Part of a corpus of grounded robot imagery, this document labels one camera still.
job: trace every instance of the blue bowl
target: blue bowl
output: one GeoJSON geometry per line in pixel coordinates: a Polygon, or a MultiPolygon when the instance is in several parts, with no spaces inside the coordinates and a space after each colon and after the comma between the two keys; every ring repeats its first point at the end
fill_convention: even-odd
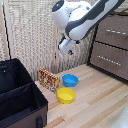
{"type": "Polygon", "coordinates": [[[72,74],[66,74],[62,77],[63,84],[67,87],[74,87],[78,82],[78,77],[72,74]]]}

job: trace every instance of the yellow bowl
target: yellow bowl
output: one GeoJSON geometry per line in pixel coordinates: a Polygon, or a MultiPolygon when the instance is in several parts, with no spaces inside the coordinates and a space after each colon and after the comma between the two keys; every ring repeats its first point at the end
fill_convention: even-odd
{"type": "Polygon", "coordinates": [[[70,88],[60,88],[57,90],[58,100],[63,104],[72,103],[75,96],[75,92],[70,88]]]}

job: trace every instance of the black fabric bin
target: black fabric bin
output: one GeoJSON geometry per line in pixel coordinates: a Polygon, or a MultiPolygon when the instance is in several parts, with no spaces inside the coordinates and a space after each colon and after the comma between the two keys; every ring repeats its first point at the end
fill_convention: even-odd
{"type": "Polygon", "coordinates": [[[0,128],[43,128],[48,101],[18,59],[0,62],[0,128]]]}

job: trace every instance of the cabinet drawer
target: cabinet drawer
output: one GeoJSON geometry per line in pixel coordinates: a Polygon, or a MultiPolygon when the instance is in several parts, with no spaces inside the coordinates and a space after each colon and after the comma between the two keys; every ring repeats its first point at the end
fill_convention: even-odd
{"type": "Polygon", "coordinates": [[[128,49],[128,16],[107,17],[99,26],[96,41],[128,49]]]}
{"type": "Polygon", "coordinates": [[[128,52],[95,42],[90,63],[128,80],[128,52]]]}

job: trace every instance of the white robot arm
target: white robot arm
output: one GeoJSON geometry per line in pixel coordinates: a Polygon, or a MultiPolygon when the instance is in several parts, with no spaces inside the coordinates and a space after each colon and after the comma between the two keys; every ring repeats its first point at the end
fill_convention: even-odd
{"type": "Polygon", "coordinates": [[[88,2],[58,1],[52,8],[52,17],[65,39],[59,44],[63,54],[83,38],[125,0],[98,0],[93,6],[88,2]]]}

